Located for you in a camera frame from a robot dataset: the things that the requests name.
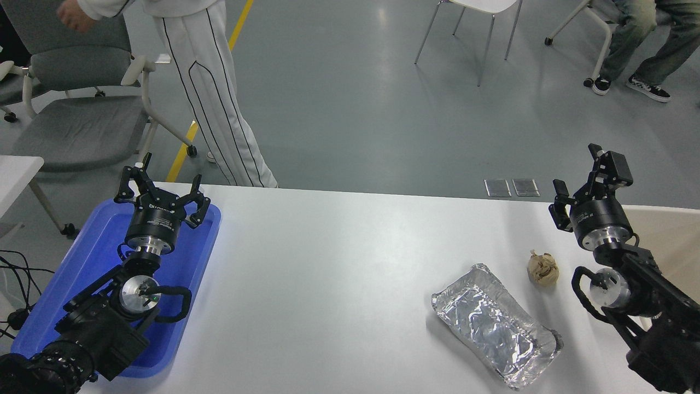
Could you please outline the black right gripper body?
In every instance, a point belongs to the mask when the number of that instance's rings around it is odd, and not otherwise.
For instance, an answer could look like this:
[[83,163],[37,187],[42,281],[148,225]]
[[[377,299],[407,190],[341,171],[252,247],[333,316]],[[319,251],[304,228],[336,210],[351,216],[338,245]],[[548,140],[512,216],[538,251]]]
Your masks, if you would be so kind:
[[633,234],[622,205],[613,197],[573,205],[569,219],[577,241],[584,241],[593,232],[607,228],[613,228],[622,241],[627,241]]

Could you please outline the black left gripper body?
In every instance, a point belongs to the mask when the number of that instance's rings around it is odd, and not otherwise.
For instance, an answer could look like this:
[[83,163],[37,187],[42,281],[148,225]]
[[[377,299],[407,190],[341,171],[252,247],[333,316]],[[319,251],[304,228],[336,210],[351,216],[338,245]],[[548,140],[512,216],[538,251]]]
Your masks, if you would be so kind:
[[175,194],[162,194],[157,197],[150,194],[140,195],[135,202],[125,241],[129,245],[135,245],[137,239],[151,236],[168,245],[174,245],[185,218],[183,207],[171,207],[177,199]]

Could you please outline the person's right hand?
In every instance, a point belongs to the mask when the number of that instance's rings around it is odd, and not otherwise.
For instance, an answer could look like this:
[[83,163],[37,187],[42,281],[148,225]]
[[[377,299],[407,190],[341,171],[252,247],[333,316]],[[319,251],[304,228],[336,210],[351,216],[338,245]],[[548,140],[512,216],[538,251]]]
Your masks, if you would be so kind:
[[92,19],[82,10],[77,1],[63,1],[60,3],[56,13],[65,27],[79,33],[89,31],[97,22],[97,20]]

